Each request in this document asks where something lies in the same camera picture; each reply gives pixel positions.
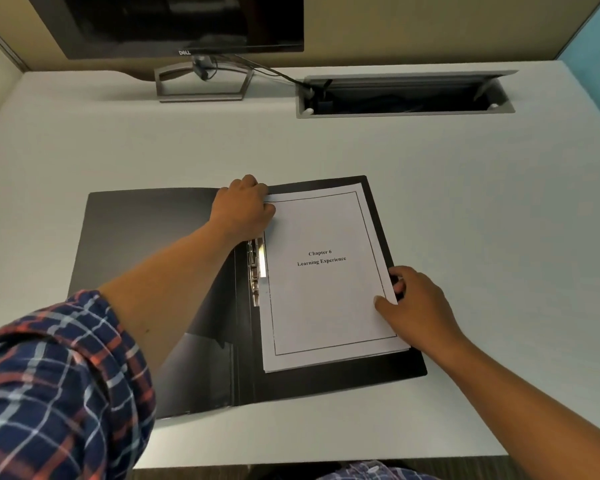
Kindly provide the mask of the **metal folder clip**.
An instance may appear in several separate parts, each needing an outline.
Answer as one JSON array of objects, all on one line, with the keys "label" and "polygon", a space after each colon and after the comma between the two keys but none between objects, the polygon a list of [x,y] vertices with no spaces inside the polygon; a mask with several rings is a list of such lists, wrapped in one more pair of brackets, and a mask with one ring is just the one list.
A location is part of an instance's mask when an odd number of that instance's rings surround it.
[{"label": "metal folder clip", "polygon": [[260,281],[267,278],[267,264],[264,235],[257,237],[248,244],[248,274],[251,298],[254,307],[259,307]]}]

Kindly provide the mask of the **person's right hand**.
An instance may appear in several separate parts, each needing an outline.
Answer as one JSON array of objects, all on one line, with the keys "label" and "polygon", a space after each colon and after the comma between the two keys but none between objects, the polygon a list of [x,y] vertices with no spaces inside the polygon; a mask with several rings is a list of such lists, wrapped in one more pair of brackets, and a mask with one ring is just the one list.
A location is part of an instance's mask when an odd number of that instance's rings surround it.
[{"label": "person's right hand", "polygon": [[394,293],[401,294],[399,320],[385,320],[395,334],[437,364],[448,361],[470,341],[460,329],[451,306],[437,284],[408,266],[391,267],[397,279]]}]

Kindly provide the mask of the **blue red plaid shirt sleeve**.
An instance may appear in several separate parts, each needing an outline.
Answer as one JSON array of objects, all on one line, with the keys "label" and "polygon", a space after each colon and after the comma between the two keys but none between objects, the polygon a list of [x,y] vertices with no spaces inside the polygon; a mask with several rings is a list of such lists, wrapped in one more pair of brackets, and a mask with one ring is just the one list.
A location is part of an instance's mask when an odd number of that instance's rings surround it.
[{"label": "blue red plaid shirt sleeve", "polygon": [[144,355],[99,291],[0,328],[0,480],[127,480],[155,412]]}]

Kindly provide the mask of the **plaid shirt hem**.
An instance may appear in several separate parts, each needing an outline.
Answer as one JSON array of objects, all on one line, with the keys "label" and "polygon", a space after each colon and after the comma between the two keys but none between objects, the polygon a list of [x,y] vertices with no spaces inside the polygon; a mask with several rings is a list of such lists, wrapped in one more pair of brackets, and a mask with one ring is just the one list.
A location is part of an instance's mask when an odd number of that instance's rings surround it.
[{"label": "plaid shirt hem", "polygon": [[348,462],[316,480],[440,480],[410,468],[398,460],[360,460]]}]

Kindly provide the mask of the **stack of white printed paper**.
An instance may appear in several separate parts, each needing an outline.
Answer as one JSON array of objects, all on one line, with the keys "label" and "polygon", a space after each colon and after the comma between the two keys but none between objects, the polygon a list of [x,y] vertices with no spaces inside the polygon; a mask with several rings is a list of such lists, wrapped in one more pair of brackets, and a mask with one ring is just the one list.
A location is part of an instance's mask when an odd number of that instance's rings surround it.
[{"label": "stack of white printed paper", "polygon": [[266,373],[408,350],[377,313],[396,304],[362,182],[271,194],[258,257]]}]

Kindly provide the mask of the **silver monitor stand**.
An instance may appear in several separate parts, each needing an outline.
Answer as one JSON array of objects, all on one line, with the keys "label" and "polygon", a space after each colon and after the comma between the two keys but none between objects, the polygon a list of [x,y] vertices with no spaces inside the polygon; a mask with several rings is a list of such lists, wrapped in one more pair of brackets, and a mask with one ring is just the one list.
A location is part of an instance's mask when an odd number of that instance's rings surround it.
[{"label": "silver monitor stand", "polygon": [[[219,72],[232,72],[244,76],[235,90],[218,89],[210,81]],[[166,82],[194,74],[203,84],[202,88],[190,83],[185,89],[168,91]],[[228,62],[224,65],[212,55],[189,55],[186,61],[158,67],[153,70],[155,90],[160,103],[186,102],[235,102],[244,99],[255,70],[251,67]]]}]

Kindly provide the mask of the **person's left hand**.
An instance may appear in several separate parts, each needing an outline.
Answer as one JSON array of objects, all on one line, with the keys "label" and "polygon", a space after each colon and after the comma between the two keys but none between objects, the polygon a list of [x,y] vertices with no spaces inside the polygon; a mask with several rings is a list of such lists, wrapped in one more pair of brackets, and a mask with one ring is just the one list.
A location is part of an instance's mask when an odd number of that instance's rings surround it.
[{"label": "person's left hand", "polygon": [[252,175],[235,179],[218,190],[212,204],[208,225],[222,242],[232,246],[260,237],[265,230],[255,230],[253,218],[269,194],[266,184]]}]

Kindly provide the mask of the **black computer monitor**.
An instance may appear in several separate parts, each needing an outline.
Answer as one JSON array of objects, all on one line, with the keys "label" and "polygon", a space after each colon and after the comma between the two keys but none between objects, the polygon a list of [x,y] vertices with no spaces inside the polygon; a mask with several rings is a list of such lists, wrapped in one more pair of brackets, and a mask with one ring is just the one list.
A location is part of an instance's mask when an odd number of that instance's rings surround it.
[{"label": "black computer monitor", "polygon": [[28,0],[71,60],[304,50],[304,0]]}]

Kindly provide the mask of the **person's left forearm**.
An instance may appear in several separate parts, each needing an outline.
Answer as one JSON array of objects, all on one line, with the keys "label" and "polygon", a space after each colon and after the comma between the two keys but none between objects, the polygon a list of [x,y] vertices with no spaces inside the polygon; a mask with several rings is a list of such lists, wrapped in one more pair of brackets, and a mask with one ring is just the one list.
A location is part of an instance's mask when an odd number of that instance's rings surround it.
[{"label": "person's left forearm", "polygon": [[97,287],[151,373],[186,332],[239,242],[239,235],[226,226],[208,222]]}]

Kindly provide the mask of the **person's right forearm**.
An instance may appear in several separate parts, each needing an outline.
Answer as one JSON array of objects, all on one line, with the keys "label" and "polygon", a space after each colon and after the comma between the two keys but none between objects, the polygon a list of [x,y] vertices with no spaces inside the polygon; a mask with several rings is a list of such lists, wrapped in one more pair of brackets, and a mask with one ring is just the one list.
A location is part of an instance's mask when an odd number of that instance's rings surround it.
[{"label": "person's right forearm", "polygon": [[465,336],[426,354],[532,480],[600,480],[600,429],[492,359]]}]

